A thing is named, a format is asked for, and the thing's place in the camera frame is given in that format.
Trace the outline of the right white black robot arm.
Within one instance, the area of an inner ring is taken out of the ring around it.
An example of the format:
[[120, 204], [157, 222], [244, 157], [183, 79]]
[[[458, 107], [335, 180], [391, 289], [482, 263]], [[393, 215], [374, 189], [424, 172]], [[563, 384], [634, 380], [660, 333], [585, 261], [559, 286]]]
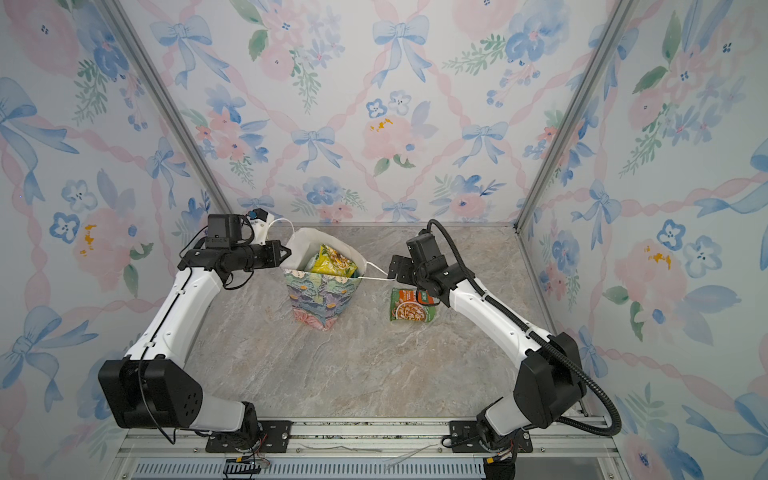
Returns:
[[500, 450], [524, 429], [545, 429], [580, 402], [587, 393], [585, 381], [543, 347], [551, 345], [580, 366], [573, 340], [564, 334], [553, 336], [520, 317], [491, 294], [474, 272], [458, 262], [450, 265], [433, 234], [423, 231], [406, 245], [409, 254], [394, 255], [387, 276], [425, 291], [471, 320], [516, 369], [511, 392], [476, 416], [486, 448]]

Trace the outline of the yellow chips snack bag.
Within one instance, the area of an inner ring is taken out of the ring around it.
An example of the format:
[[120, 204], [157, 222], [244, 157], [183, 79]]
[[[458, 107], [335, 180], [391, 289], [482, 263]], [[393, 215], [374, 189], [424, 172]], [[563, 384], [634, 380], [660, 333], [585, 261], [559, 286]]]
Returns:
[[315, 274], [353, 278], [358, 266], [338, 250], [322, 244], [318, 252], [310, 259], [307, 270]]

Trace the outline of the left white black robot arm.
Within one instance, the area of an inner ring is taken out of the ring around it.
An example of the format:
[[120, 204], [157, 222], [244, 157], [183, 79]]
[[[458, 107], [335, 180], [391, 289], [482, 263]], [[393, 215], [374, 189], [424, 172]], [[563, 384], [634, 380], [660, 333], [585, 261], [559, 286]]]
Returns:
[[97, 379], [116, 424], [173, 432], [208, 433], [240, 451], [263, 438], [255, 408], [204, 392], [185, 365], [204, 317], [236, 272], [280, 266], [291, 254], [278, 240], [207, 249], [201, 242], [181, 257], [165, 301], [136, 343], [107, 360]]

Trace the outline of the green orange noodle snack packet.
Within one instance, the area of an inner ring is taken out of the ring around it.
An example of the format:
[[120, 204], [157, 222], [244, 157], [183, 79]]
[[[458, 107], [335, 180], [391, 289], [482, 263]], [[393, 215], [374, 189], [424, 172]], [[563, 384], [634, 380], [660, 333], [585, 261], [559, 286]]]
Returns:
[[389, 319], [430, 323], [436, 317], [440, 302], [417, 289], [393, 289], [390, 295]]

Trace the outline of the floral paper gift bag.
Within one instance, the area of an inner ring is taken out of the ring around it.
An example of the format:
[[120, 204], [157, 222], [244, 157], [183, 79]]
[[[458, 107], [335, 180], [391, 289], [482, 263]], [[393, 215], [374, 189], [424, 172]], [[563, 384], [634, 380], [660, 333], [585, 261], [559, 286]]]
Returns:
[[[310, 259], [326, 244], [350, 260], [358, 270], [353, 278], [310, 273]], [[287, 242], [292, 254], [281, 264], [294, 318], [315, 329], [328, 331], [364, 281], [385, 282], [386, 272], [349, 244], [318, 229], [295, 229]]]

